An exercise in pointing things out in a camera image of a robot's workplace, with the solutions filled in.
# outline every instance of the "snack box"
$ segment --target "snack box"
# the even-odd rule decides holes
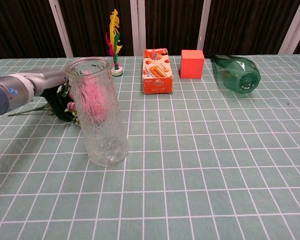
[[[173,75],[167,49],[143,51],[142,80],[145,94],[171,94],[173,92]]]

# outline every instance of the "red cube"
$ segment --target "red cube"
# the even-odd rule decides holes
[[[182,50],[180,75],[182,79],[200,79],[204,65],[202,50]]]

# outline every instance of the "yellow feather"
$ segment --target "yellow feather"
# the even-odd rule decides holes
[[[118,28],[120,27],[119,26],[120,19],[118,17],[118,11],[116,9],[114,9],[112,14],[110,15],[110,20],[111,20],[111,22],[110,22],[110,41],[111,41],[112,47],[114,47],[114,37],[119,32]],[[121,46],[118,45],[116,47],[116,52],[114,54],[118,54],[119,51],[121,50],[121,48],[122,48],[122,45]]]

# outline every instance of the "robotic arm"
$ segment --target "robotic arm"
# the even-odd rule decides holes
[[[66,106],[56,94],[59,86],[67,81],[61,69],[34,69],[0,77],[0,115],[42,96],[59,119],[71,121],[72,116],[64,112]]]

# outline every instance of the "table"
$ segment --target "table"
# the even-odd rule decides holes
[[[1,116],[0,239],[300,239],[300,55],[248,58],[262,76],[248,95],[209,59],[203,80],[180,79],[180,56],[174,93],[144,95],[142,58],[121,57],[130,152],[114,167],[47,112]],[[0,76],[72,60],[2,59]]]

